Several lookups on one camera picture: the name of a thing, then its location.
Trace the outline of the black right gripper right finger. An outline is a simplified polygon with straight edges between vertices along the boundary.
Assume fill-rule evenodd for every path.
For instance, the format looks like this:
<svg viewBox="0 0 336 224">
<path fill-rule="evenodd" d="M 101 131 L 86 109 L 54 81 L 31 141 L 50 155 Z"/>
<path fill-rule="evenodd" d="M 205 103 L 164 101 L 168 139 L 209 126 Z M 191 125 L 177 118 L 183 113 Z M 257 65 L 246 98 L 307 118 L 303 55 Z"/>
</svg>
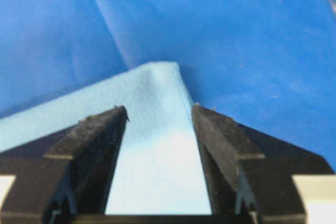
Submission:
<svg viewBox="0 0 336 224">
<path fill-rule="evenodd" d="M 335 172 L 324 157 L 192 107 L 213 214 L 235 223 L 334 223 Z"/>
</svg>

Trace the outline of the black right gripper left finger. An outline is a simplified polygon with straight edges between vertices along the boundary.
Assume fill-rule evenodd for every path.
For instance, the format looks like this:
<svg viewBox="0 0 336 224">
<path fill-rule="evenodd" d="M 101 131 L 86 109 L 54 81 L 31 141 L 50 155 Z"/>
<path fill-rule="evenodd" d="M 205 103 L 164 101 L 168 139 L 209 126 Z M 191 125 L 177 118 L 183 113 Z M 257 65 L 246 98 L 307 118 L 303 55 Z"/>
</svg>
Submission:
<svg viewBox="0 0 336 224">
<path fill-rule="evenodd" d="M 1 223 L 70 223 L 102 214 L 127 110 L 115 106 L 75 125 L 1 152 Z"/>
</svg>

